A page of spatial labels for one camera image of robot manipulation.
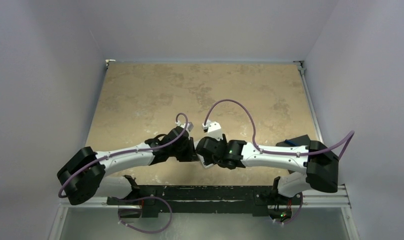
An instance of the black metal mount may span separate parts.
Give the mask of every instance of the black metal mount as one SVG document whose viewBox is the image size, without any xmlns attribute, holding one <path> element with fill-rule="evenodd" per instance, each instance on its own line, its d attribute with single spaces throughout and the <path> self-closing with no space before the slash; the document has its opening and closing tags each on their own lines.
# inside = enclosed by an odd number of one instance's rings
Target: black metal mount
<svg viewBox="0 0 404 240">
<path fill-rule="evenodd" d="M 286 206 L 291 199 L 292 204 L 299 205 L 296 196 L 286 198 L 277 196 L 271 186 L 170 186 L 170 185 L 140 185 L 134 188 L 125 200 L 138 199 L 148 196 L 160 197 L 168 202 L 174 213 L 195 214 L 252 214 L 254 217 L 270 216 L 280 219 L 281 209 L 271 209 L 268 206 Z M 108 205 L 139 205 L 138 202 L 124 202 L 109 197 Z M 143 218 L 156 218 L 158 213 L 169 210 L 164 203 L 155 199 L 144 200 Z M 124 218 L 138 218 L 139 214 L 122 215 Z"/>
</svg>

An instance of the purple tube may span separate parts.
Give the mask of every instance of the purple tube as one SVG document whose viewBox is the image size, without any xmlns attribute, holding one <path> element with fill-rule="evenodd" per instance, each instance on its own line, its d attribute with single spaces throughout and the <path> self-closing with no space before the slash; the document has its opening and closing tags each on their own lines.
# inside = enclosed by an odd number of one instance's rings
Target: purple tube
<svg viewBox="0 0 404 240">
<path fill-rule="evenodd" d="M 252 128 L 253 128 L 252 143 L 253 143 L 253 146 L 254 146 L 258 151 L 263 152 L 263 153 L 265 153 L 265 154 L 297 156 L 297 154 L 294 153 L 294 152 L 282 152 L 282 151 L 267 151 L 267 150 L 261 150 L 261 149 L 259 148 L 258 144 L 256 144 L 256 141 L 255 141 L 256 127 L 255 127 L 255 122 L 253 121 L 252 115 L 250 115 L 249 111 L 247 110 L 247 108 L 245 108 L 245 106 L 243 106 L 241 103 L 239 103 L 239 102 L 236 101 L 236 100 L 223 99 L 223 100 L 219 100 L 219 101 L 217 101 L 216 103 L 214 103 L 214 105 L 211 107 L 211 109 L 208 111 L 208 114 L 206 115 L 204 125 L 206 125 L 206 122 L 208 122 L 209 115 L 211 114 L 211 112 L 212 112 L 212 110 L 214 109 L 214 107 L 217 106 L 219 103 L 222 103 L 222 102 L 232 102 L 232 103 L 235 103 L 235 104 L 239 105 L 239 106 L 246 112 L 246 114 L 248 115 L 248 117 L 249 117 L 249 119 L 250 119 L 250 122 L 252 123 Z M 326 148 L 326 149 L 319 150 L 319 151 L 303 152 L 303 153 L 300 154 L 300 156 L 313 156 L 313 155 L 323 154 L 323 153 L 329 152 L 329 151 L 331 151 L 331 150 L 333 150 L 333 149 L 335 149 L 335 148 L 337 148 L 337 147 L 339 147 L 339 146 L 341 146 L 342 144 L 345 143 L 345 145 L 344 145 L 342 151 L 341 151 L 340 154 L 339 154 L 339 159 L 340 159 L 340 158 L 342 157 L 343 153 L 345 152 L 346 147 L 348 146 L 348 144 L 349 144 L 350 140 L 352 139 L 354 133 L 355 133 L 355 132 L 354 132 L 353 130 L 350 131 L 350 132 L 348 133 L 348 135 L 346 135 L 346 137 L 345 137 L 344 139 L 342 139 L 340 142 L 336 143 L 335 145 L 333 145 L 333 146 L 331 146 L 331 147 L 328 147 L 328 148 Z"/>
</svg>

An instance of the glass panel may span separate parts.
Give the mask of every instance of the glass panel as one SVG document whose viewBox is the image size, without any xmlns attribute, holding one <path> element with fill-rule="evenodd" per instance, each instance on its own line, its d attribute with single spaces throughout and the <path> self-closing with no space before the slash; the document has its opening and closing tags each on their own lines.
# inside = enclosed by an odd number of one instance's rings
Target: glass panel
<svg viewBox="0 0 404 240">
<path fill-rule="evenodd" d="M 153 231 L 168 221 L 158 218 L 135 219 L 132 225 Z M 65 219 L 63 240 L 348 240 L 340 208 L 304 208 L 297 219 L 280 226 L 268 217 L 250 214 L 174 213 L 171 225 L 158 234 L 146 234 L 118 224 L 115 208 L 70 208 Z"/>
</svg>

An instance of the cable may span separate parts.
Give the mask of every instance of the cable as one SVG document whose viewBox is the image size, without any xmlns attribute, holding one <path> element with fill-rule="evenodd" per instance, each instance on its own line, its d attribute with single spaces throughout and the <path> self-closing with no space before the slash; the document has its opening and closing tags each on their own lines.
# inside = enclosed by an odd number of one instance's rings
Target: cable
<svg viewBox="0 0 404 240">
<path fill-rule="evenodd" d="M 169 225 L 170 225 L 171 222 L 172 222 L 172 208 L 171 208 L 171 206 L 168 204 L 167 201 L 165 201 L 164 199 L 162 199 L 162 198 L 160 198 L 160 197 L 157 197 L 157 196 L 145 196 L 145 197 L 141 197 L 141 198 L 137 198 L 137 199 L 133 199 L 133 200 L 124 200 L 124 199 L 118 199 L 118 198 L 115 198 L 115 199 L 116 199 L 116 200 L 119 200 L 119 201 L 122 201 L 122 202 L 128 202 L 128 203 L 132 203 L 132 202 L 136 202 L 136 201 L 141 201 L 141 200 L 145 200 L 145 199 L 156 199 L 156 200 L 159 200 L 159 201 L 163 202 L 163 203 L 166 205 L 166 207 L 168 207 L 168 209 L 169 209 L 169 213 L 170 213 L 170 214 L 169 214 L 169 220 L 168 220 L 168 222 L 166 223 L 166 225 L 165 225 L 164 227 L 162 227 L 162 228 L 159 229 L 159 230 L 155 230 L 155 231 L 142 230 L 142 229 L 136 228 L 136 227 L 134 227 L 134 226 L 132 226 L 132 225 L 129 225 L 128 223 L 124 222 L 124 221 L 121 219 L 121 215 L 120 215 L 120 212 L 119 212 L 119 210 L 118 210 L 119 223 L 123 224 L 123 225 L 126 226 L 126 227 L 129 227 L 129 228 L 131 228 L 131 229 L 134 229 L 134 230 L 139 231 L 139 232 L 144 233 L 144 234 L 157 234 L 157 233 L 160 233 L 160 232 L 164 231 L 166 228 L 168 228 Z"/>
<path fill-rule="evenodd" d="M 292 214 L 292 217 L 289 219 L 289 221 L 281 222 L 280 224 L 288 224 L 288 223 L 290 223 L 291 221 L 293 221 L 293 220 L 299 215 L 300 210 L 302 209 L 302 204 L 303 204 L 303 194 L 302 194 L 302 193 L 299 193 L 299 194 L 300 194 L 300 204 L 299 204 L 299 208 L 297 209 L 297 211 L 295 212 L 295 214 Z"/>
<path fill-rule="evenodd" d="M 205 122 L 203 123 L 204 126 L 206 125 L 206 123 L 208 122 L 208 118 L 209 115 L 211 114 L 212 110 L 214 109 L 215 106 L 217 106 L 219 103 L 222 102 L 232 102 L 235 103 L 237 105 L 239 105 L 248 115 L 250 122 L 252 123 L 252 128 L 253 128 L 253 136 L 252 136 L 252 143 L 253 146 L 260 152 L 265 153 L 265 154 L 275 154 L 275 155 L 287 155 L 287 156 L 313 156 L 313 155 L 318 155 L 318 154 L 323 154 L 323 153 L 327 153 L 332 151 L 333 149 L 341 146 L 342 144 L 345 143 L 345 145 L 343 146 L 342 151 L 340 151 L 339 154 L 339 159 L 342 157 L 343 153 L 346 150 L 346 147 L 348 146 L 350 140 L 353 137 L 353 134 L 355 133 L 355 131 L 350 131 L 348 133 L 348 135 L 346 135 L 346 137 L 344 139 L 342 139 L 340 142 L 336 143 L 335 145 L 328 147 L 326 149 L 322 149 L 322 150 L 318 150 L 318 151 L 312 151 L 312 152 L 302 152 L 302 153 L 295 153 L 295 152 L 282 152 L 282 151 L 267 151 L 267 150 L 262 150 L 261 148 L 259 148 L 258 144 L 256 144 L 255 141 L 255 136 L 256 136 L 256 127 L 255 127 L 255 122 L 253 121 L 252 115 L 250 115 L 249 111 L 247 110 L 247 108 L 245 108 L 241 103 L 239 103 L 238 101 L 232 100 L 232 99 L 223 99 L 223 100 L 219 100 L 216 103 L 214 103 L 214 105 L 212 105 L 211 109 L 208 111 L 208 114 L 206 115 L 205 118 Z"/>
<path fill-rule="evenodd" d="M 178 116 L 180 116 L 180 115 L 184 116 L 184 118 L 186 119 L 186 124 L 184 125 L 184 129 L 180 132 L 180 134 L 178 134 L 178 136 L 177 136 L 176 138 L 174 138 L 174 139 L 173 139 L 172 141 L 170 141 L 170 142 L 167 142 L 166 144 L 163 144 L 163 145 L 160 145 L 160 146 L 155 146 L 155 147 L 152 147 L 152 148 L 142 148 L 142 149 L 139 149 L 138 151 L 143 152 L 143 151 L 157 150 L 157 149 L 161 149 L 161 148 L 167 147 L 167 146 L 169 146 L 169 145 L 175 143 L 175 142 L 184 134 L 184 132 L 185 132 L 185 130 L 187 129 L 187 126 L 188 126 L 188 118 L 187 118 L 187 116 L 186 116 L 184 113 L 182 113 L 182 112 L 180 112 L 179 114 L 177 114 L 177 116 L 175 117 L 175 122 L 178 122 Z M 82 168 L 80 168 L 79 170 L 77 170 L 75 173 L 73 173 L 73 174 L 63 183 L 63 185 L 60 187 L 58 196 L 59 196 L 61 199 L 66 198 L 66 197 L 67 197 L 66 195 L 62 195 L 62 192 L 65 190 L 65 187 L 72 181 L 72 179 L 73 179 L 74 177 L 76 177 L 78 174 L 82 173 L 84 170 L 88 169 L 88 168 L 91 167 L 92 165 L 94 165 L 94 164 L 96 164 L 96 163 L 98 163 L 98 162 L 100 162 L 100 161 L 102 161 L 102 160 L 106 160 L 106 159 L 108 159 L 109 157 L 115 157 L 115 156 L 119 156 L 119 155 L 122 155 L 122 154 L 134 153 L 134 152 L 136 152 L 136 151 L 137 151 L 137 149 L 128 149 L 128 150 L 124 150 L 124 151 L 118 151 L 118 152 L 115 152 L 115 153 L 110 154 L 110 156 L 107 156 L 107 155 L 106 155 L 106 156 L 100 157 L 100 158 L 98 158 L 98 159 L 96 159 L 96 160 L 90 162 L 89 164 L 83 166 Z"/>
</svg>

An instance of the metal bracket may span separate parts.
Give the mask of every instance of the metal bracket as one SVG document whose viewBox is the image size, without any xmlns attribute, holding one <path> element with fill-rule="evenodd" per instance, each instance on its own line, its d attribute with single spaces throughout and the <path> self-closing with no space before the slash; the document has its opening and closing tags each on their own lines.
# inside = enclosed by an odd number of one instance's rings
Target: metal bracket
<svg viewBox="0 0 404 240">
<path fill-rule="evenodd" d="M 106 61 L 106 70 L 109 68 L 110 62 L 116 62 L 115 59 L 106 59 L 105 61 Z"/>
</svg>

